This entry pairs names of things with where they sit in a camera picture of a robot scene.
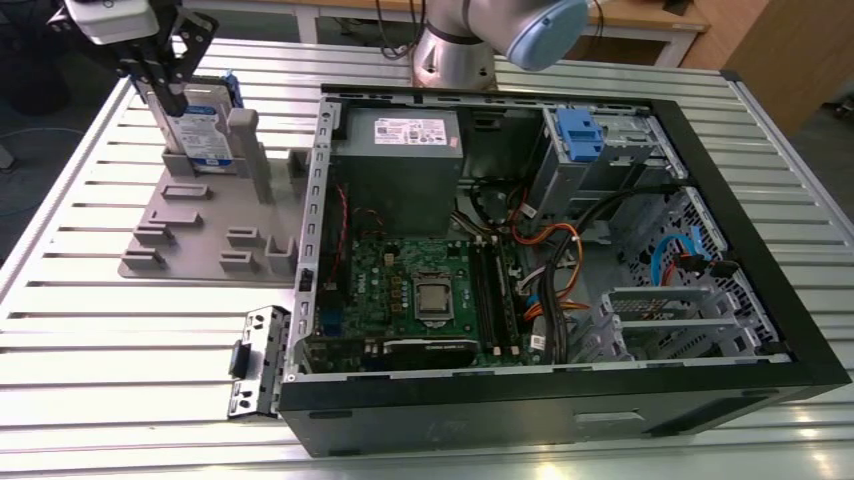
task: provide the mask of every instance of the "black cable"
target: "black cable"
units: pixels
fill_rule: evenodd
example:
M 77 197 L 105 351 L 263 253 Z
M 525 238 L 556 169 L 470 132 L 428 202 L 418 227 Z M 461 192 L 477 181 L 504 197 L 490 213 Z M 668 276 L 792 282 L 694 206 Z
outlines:
M 413 18 L 413 42 L 402 47 L 398 47 L 400 50 L 391 47 L 391 42 L 389 41 L 389 37 L 386 36 L 386 26 L 383 20 L 383 9 L 379 4 L 379 0 L 374 0 L 374 4 L 377 6 L 377 26 L 379 27 L 379 35 L 383 40 L 383 45 L 379 47 L 379 51 L 389 60 L 401 60 L 406 57 L 416 46 L 418 45 L 418 41 L 425 34 L 425 21 L 428 16 L 428 0 L 422 0 L 422 18 L 421 22 L 416 19 L 416 0 L 410 0 L 410 16 Z
M 478 194 L 477 188 L 478 187 L 477 187 L 477 184 L 476 184 L 469 189 L 469 201 L 472 202 L 472 208 L 476 211 L 476 214 L 478 215 L 478 218 L 484 222 L 484 225 L 486 226 L 486 228 L 493 230 L 496 228 L 496 222 L 494 222 L 493 218 L 490 217 L 490 214 L 486 213 L 486 209 L 484 208 L 484 205 L 481 205 L 481 202 L 478 200 L 480 194 Z
M 333 17 L 333 21 L 338 23 L 339 28 L 342 29 L 342 35 L 350 36 L 353 35 L 353 29 L 350 28 L 350 24 L 345 22 L 345 19 Z
M 602 42 L 602 37 L 605 36 L 605 12 L 602 10 L 602 4 L 600 0 L 593 0 L 597 4 L 597 10 L 600 11 L 600 18 L 597 19 L 597 31 L 593 34 L 593 39 L 588 44 L 588 49 L 585 50 L 585 54 L 581 56 L 580 60 L 590 59 L 592 54 L 600 48 L 600 43 Z
M 578 235 L 582 235 L 588 227 L 593 224 L 593 222 L 600 218 L 600 216 L 608 212 L 612 207 L 617 206 L 624 200 L 628 198 L 641 195 L 641 194 L 673 194 L 680 191 L 684 187 L 684 184 L 672 183 L 664 185 L 652 185 L 645 187 L 634 187 L 626 190 L 620 190 L 606 197 L 604 197 L 582 214 L 576 223 L 576 231 Z M 552 258 L 546 262 L 546 270 L 544 271 L 544 275 L 540 282 L 540 300 L 541 305 L 544 307 L 544 316 L 549 324 L 554 325 L 556 333 L 560 337 L 564 337 L 562 331 L 566 330 L 566 320 L 564 319 L 564 313 L 561 311 L 561 305 L 558 303 L 558 290 L 556 289 L 556 272 L 558 267 L 558 262 L 566 253 L 570 245 L 576 243 L 574 236 L 568 235 L 564 238 L 564 241 L 558 245 L 558 248 L 553 252 Z M 568 361 L 568 351 L 566 351 L 566 338 L 556 338 L 556 358 L 554 363 L 564 363 Z

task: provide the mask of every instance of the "aluminum table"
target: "aluminum table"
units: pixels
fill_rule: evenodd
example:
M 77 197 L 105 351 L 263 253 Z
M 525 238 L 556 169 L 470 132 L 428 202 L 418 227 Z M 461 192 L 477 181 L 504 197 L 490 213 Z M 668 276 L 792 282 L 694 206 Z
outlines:
M 215 41 L 273 161 L 313 145 L 322 82 L 408 85 L 358 47 Z M 808 308 L 854 370 L 854 229 L 754 98 L 717 72 L 498 62 L 502 88 L 682 105 Z M 187 471 L 201 478 L 841 478 L 854 472 L 854 387 L 693 437 L 347 459 L 309 457 L 282 422 L 226 422 L 243 313 L 291 291 L 127 280 L 119 254 L 163 171 L 163 138 L 122 81 L 0 275 L 0 476 Z

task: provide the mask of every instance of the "floor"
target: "floor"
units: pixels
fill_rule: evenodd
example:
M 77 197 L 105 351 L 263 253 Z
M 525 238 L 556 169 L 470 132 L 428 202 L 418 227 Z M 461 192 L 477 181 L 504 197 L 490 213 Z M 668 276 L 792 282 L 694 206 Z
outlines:
M 221 37 L 253 40 L 298 41 L 297 22 L 285 16 L 230 12 L 207 12 L 221 19 Z M 333 19 L 318 22 L 322 43 L 379 45 L 375 25 L 353 26 L 354 33 L 342 35 Z M 389 28 L 390 41 L 404 42 L 410 36 L 408 25 Z M 63 128 L 86 131 L 115 85 L 113 72 L 101 69 L 79 55 L 67 54 L 61 62 L 73 91 L 73 102 L 61 112 L 29 117 L 0 100 L 0 144 L 18 158 L 17 168 L 0 173 L 0 264 L 9 256 L 33 214 L 71 156 L 82 135 L 73 131 L 29 131 L 5 138 L 22 129 Z M 831 110 L 820 110 L 793 144 L 840 202 L 854 218 L 854 121 L 833 118 Z

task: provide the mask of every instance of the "gray holder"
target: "gray holder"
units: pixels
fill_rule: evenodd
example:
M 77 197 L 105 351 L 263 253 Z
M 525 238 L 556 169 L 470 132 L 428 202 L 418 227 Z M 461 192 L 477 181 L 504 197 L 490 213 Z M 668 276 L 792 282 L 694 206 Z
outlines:
M 185 154 L 165 151 L 167 170 L 122 255 L 122 276 L 294 285 L 303 198 L 293 161 L 267 160 L 255 110 L 234 109 L 227 125 L 243 152 L 235 174 L 198 172 Z

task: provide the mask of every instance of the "wooden desk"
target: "wooden desk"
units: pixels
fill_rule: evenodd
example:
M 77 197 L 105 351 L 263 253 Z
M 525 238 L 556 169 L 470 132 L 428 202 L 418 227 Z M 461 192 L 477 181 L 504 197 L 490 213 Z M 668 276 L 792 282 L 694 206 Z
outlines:
M 854 0 L 696 0 L 713 22 L 684 66 L 734 70 L 793 135 L 854 72 Z
M 666 44 L 656 60 L 660 67 L 678 67 L 692 48 L 698 33 L 709 29 L 709 22 L 692 6 L 685 16 L 662 10 L 662 0 L 610 0 L 602 6 L 605 13 L 604 36 L 636 40 L 653 40 Z M 377 20 L 374 0 L 186 0 L 190 8 L 210 10 L 285 13 L 297 17 L 303 43 L 318 43 L 319 17 L 342 17 Z M 409 0 L 381 0 L 383 19 L 410 22 Z M 416 0 L 417 16 L 421 0 Z M 597 30 L 600 12 L 592 9 L 585 35 Z

